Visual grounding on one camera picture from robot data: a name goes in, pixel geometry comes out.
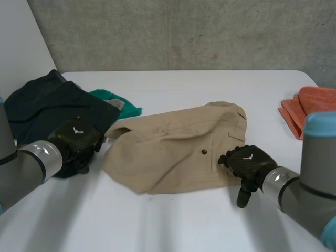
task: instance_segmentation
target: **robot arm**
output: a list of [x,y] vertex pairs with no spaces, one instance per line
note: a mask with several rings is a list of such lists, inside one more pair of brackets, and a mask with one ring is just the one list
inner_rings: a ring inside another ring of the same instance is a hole
[[258,188],[284,213],[336,251],[336,112],[311,114],[304,130],[301,174],[256,146],[222,155],[218,163],[240,177],[237,205],[244,208]]
[[0,214],[57,173],[67,152],[59,141],[37,141],[17,149],[0,98]]

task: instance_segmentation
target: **orange towel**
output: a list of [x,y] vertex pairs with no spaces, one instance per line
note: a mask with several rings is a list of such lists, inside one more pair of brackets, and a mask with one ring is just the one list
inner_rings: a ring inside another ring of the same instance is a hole
[[323,111],[336,111],[336,89],[304,87],[294,99],[283,100],[279,111],[297,139],[303,139],[306,116]]

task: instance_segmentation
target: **beige pants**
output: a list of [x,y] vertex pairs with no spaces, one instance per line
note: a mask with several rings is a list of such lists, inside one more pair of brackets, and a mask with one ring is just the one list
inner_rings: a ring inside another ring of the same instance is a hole
[[117,140],[103,169],[137,193],[238,185],[217,160],[244,146],[246,125],[243,109],[228,102],[118,121],[106,133]]

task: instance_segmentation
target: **table surface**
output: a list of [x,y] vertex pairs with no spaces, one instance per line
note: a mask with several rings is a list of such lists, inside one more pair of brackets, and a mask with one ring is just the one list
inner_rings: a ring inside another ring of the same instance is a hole
[[[300,170],[302,141],[278,112],[283,99],[316,84],[299,71],[133,71],[63,74],[85,91],[107,89],[143,115],[202,106],[240,105],[246,144]],[[136,195],[101,170],[103,145],[90,173],[50,179],[0,218],[0,251],[327,251],[261,192],[236,207],[239,187]]]

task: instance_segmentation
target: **white wall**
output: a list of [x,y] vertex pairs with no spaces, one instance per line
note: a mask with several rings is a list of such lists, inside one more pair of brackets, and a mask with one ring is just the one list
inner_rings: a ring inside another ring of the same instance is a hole
[[26,0],[0,0],[0,96],[56,69]]

